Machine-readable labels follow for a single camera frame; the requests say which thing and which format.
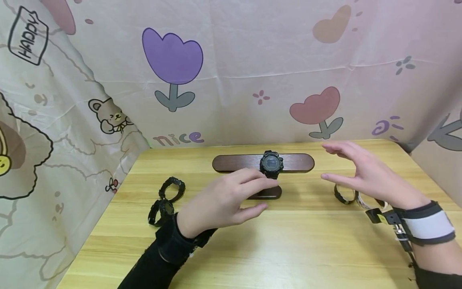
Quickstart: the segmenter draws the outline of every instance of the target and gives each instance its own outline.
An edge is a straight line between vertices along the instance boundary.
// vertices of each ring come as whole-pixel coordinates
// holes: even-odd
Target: watch face
[[[277,171],[280,167],[280,160],[274,155],[270,155],[263,160],[263,167],[267,171]]]
[[[173,215],[175,210],[173,209],[173,206],[170,202],[166,202],[164,205],[165,212],[169,215]]]

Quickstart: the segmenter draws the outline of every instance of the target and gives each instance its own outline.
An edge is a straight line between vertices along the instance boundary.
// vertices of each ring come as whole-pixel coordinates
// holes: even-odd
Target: wrist
[[[195,222],[184,209],[178,212],[176,216],[176,225],[178,226],[180,234],[187,239],[194,239],[204,231],[197,226],[197,222]]]
[[[395,202],[389,202],[392,207],[411,210],[423,207],[430,204],[431,200],[420,191],[412,190],[401,194],[400,198]]]

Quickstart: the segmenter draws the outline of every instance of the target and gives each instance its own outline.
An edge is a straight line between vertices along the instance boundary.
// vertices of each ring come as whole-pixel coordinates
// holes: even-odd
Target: black sleeve
[[[449,275],[415,268],[419,289],[462,289],[462,276]]]
[[[190,254],[198,247],[203,248],[217,230],[209,229],[195,239],[188,239],[181,235],[176,216],[167,217],[156,232],[156,240],[138,259],[118,289],[167,289]]]
[[[118,289],[167,289],[181,265],[165,262],[156,241],[140,257]]]

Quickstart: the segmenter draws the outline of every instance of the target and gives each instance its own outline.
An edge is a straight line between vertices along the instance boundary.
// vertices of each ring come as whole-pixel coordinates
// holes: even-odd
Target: left hand
[[[266,178],[256,169],[244,168],[219,177],[181,209],[177,216],[178,229],[184,237],[192,239],[208,229],[238,225],[256,218],[268,205],[260,203],[242,209],[241,203],[277,185],[277,180]]]

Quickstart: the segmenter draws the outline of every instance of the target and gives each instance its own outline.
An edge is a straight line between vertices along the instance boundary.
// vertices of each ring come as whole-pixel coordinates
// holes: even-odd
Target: forearm
[[[181,266],[166,262],[156,242],[143,253],[118,289],[167,289]]]
[[[419,288],[462,288],[462,250],[454,240],[454,228],[447,216],[437,203],[431,202],[419,192],[415,197],[403,200],[397,205],[399,209],[395,210],[403,218],[403,225],[410,234]],[[439,240],[431,239],[432,234],[434,237],[440,234],[441,237]]]
[[[462,276],[462,249],[456,240],[437,245],[413,244],[417,265],[425,270]]]
[[[146,249],[118,289],[167,289],[181,266],[197,247],[207,244],[216,229],[188,238],[178,228],[176,215],[156,232],[156,240]]]

